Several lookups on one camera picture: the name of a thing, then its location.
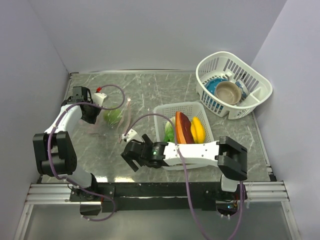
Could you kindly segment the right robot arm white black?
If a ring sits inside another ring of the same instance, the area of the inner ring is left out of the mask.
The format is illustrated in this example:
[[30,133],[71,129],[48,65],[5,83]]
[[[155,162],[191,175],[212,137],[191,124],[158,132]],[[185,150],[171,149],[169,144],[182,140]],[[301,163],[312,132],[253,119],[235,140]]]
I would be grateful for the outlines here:
[[121,157],[137,171],[139,167],[164,168],[169,171],[213,166],[221,171],[219,195],[232,198],[240,182],[248,178],[248,150],[228,136],[207,143],[175,144],[152,142],[134,130],[123,134],[126,146]]

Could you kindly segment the clear zip bag pink slider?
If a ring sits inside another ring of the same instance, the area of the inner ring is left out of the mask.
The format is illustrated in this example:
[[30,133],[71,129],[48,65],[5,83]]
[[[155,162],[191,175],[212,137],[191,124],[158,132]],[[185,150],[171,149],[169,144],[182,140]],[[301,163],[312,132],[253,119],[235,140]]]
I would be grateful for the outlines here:
[[123,108],[114,110],[101,110],[95,124],[90,124],[86,130],[89,135],[103,135],[104,130],[114,130],[116,141],[122,142],[122,134],[131,123],[131,103],[132,99],[127,98]]

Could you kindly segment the fake yellow mango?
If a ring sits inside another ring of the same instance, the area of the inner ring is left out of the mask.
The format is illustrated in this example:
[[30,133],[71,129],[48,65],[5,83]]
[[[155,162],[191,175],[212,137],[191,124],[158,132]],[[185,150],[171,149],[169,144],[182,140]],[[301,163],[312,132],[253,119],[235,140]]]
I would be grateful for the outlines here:
[[205,142],[206,131],[198,117],[193,117],[190,130],[195,144],[203,144]]

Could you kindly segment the fake green apple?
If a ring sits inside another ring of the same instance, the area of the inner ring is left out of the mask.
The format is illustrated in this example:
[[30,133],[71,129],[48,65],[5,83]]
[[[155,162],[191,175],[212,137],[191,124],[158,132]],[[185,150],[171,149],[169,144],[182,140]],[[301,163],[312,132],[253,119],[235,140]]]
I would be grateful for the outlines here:
[[115,125],[120,122],[122,119],[122,110],[114,109],[114,110],[105,110],[103,112],[103,120],[109,125]]

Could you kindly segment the fake green lettuce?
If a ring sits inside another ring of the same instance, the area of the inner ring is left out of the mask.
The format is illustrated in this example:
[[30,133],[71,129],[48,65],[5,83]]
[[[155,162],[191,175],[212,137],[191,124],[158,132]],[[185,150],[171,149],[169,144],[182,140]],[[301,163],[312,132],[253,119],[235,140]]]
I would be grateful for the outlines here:
[[172,124],[169,121],[165,124],[163,141],[171,143],[175,142],[175,131]]

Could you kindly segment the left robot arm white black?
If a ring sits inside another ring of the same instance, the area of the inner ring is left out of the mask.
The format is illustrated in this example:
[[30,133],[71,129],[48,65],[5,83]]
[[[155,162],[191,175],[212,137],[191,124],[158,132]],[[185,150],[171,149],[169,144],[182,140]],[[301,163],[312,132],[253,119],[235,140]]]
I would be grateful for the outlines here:
[[[92,104],[91,91],[84,86],[76,86],[72,89],[72,95],[64,100],[57,119],[53,126],[44,133],[34,135],[33,149],[37,171],[41,175],[54,177],[48,157],[48,150],[57,147],[57,152],[51,154],[52,164],[58,177],[67,177],[74,186],[82,187],[81,195],[88,201],[97,199],[100,193],[95,176],[77,166],[77,155],[72,145],[70,134],[79,120],[88,124],[95,124],[101,110],[97,107],[87,105]],[[76,103],[85,103],[77,105],[67,110],[69,106]]]

